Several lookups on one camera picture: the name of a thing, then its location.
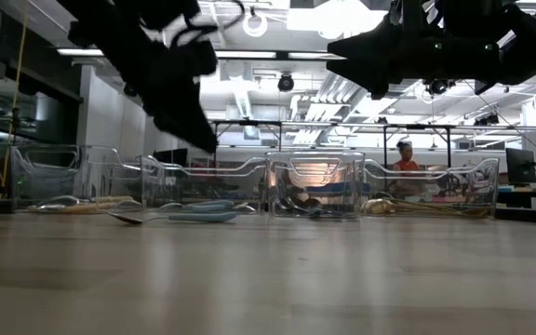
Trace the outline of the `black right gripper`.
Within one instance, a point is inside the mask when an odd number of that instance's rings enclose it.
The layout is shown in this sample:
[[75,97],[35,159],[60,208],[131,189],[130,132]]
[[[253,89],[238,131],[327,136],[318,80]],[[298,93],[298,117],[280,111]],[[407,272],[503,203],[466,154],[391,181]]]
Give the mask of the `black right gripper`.
[[388,80],[489,81],[500,66],[501,6],[502,0],[395,0],[391,23],[328,44],[327,52],[341,59],[329,60],[327,69],[376,101],[388,92]]

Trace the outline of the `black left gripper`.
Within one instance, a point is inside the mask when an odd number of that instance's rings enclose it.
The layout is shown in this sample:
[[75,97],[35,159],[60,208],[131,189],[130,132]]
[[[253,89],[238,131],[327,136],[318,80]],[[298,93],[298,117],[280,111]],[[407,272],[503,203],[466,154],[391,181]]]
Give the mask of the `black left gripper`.
[[68,39],[104,54],[136,88],[158,130],[216,153],[218,139],[194,79],[216,70],[216,54],[204,36],[218,27],[193,23],[197,0],[57,1],[74,16]]

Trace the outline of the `teal handled black cutlery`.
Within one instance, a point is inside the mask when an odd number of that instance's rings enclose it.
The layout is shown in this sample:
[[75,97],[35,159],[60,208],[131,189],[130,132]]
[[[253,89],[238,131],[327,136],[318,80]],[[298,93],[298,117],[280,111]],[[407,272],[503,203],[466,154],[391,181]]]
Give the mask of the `teal handled black cutlery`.
[[311,208],[307,212],[308,216],[312,219],[337,219],[337,220],[349,220],[355,219],[354,213],[345,211],[332,211],[323,208]]

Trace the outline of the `black computer monitor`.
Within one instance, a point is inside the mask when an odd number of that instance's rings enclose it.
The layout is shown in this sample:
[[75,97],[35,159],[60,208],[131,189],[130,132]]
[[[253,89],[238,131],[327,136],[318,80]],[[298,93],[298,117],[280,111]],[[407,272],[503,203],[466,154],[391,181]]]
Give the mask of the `black computer monitor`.
[[186,167],[188,164],[188,150],[185,148],[154,151],[153,157],[157,161],[165,164],[174,164],[181,167]]
[[536,182],[534,153],[532,151],[506,148],[508,182],[524,185]]

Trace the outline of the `clear plastic bin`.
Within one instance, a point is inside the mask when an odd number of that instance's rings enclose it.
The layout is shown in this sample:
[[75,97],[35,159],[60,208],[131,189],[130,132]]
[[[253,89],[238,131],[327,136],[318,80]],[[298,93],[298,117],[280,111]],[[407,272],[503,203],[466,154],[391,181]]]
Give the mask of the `clear plastic bin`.
[[11,148],[13,209],[60,195],[129,195],[141,201],[141,162],[125,162],[110,147],[92,145],[17,145]]
[[279,200],[317,198],[323,209],[359,215],[365,155],[357,151],[282,151],[265,155],[265,201],[272,217],[287,214]]
[[[168,203],[190,204],[213,200],[248,202],[262,212],[266,162],[250,158],[234,167],[181,167],[165,164],[151,156],[141,160],[141,201],[149,210]],[[183,211],[182,209],[159,211]]]
[[408,212],[367,216],[490,218],[496,208],[499,165],[499,159],[486,158],[476,165],[407,171],[407,174],[416,174],[416,177],[406,177],[406,180],[422,181],[424,192],[398,197],[393,186],[396,180],[403,180],[401,171],[368,160],[364,167],[366,190],[362,195],[361,206],[371,199],[389,198],[410,202],[417,208]]

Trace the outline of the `black beam with light strips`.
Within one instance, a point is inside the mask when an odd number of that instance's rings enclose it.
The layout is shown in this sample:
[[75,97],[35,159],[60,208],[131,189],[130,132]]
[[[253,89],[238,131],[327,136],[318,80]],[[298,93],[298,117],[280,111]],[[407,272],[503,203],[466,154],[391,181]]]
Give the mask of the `black beam with light strips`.
[[[57,52],[62,56],[73,58],[104,58],[104,54],[96,48],[57,48]],[[295,52],[283,50],[216,50],[215,54],[220,60],[327,61],[342,59],[342,57],[327,52]]]

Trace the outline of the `person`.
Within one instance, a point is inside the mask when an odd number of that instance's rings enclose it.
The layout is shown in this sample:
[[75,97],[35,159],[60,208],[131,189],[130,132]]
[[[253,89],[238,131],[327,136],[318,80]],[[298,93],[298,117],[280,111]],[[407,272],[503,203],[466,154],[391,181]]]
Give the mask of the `person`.
[[422,181],[406,180],[406,177],[416,177],[416,174],[407,174],[407,171],[420,170],[420,166],[413,160],[412,146],[409,142],[399,141],[396,145],[400,159],[393,164],[394,171],[401,171],[403,180],[396,180],[393,186],[398,197],[413,196],[424,192]]

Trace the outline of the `dark desk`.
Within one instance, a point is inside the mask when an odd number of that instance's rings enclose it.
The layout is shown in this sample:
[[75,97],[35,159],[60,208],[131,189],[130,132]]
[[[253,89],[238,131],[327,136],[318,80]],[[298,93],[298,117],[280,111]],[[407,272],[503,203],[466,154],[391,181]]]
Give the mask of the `dark desk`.
[[528,187],[509,188],[501,186],[497,200],[498,204],[504,204],[509,208],[536,209],[536,189]]

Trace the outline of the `black table frame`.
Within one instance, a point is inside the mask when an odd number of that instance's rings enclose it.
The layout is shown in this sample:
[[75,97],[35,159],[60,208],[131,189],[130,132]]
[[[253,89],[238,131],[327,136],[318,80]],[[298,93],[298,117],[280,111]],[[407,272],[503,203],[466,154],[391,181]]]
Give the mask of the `black table frame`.
[[447,166],[450,168],[451,163],[451,145],[450,145],[450,135],[451,131],[456,128],[454,125],[425,125],[425,124],[384,124],[382,126],[382,135],[383,135],[383,162],[385,165],[388,165],[388,145],[387,142],[392,138],[392,135],[388,135],[388,129],[402,129],[405,130],[427,130],[431,129],[434,132],[437,132],[439,129],[445,131],[445,135],[440,135],[440,138],[444,140],[447,144]]
[[[263,157],[271,151],[283,150],[284,124],[281,121],[255,120],[255,119],[220,119],[210,122],[218,140],[225,136],[226,142],[218,144],[212,156],[212,166],[218,168],[221,163],[244,162],[250,158]],[[245,130],[253,127],[255,130],[267,130],[271,138],[260,135],[258,140],[245,142],[244,136],[238,137],[233,130]]]

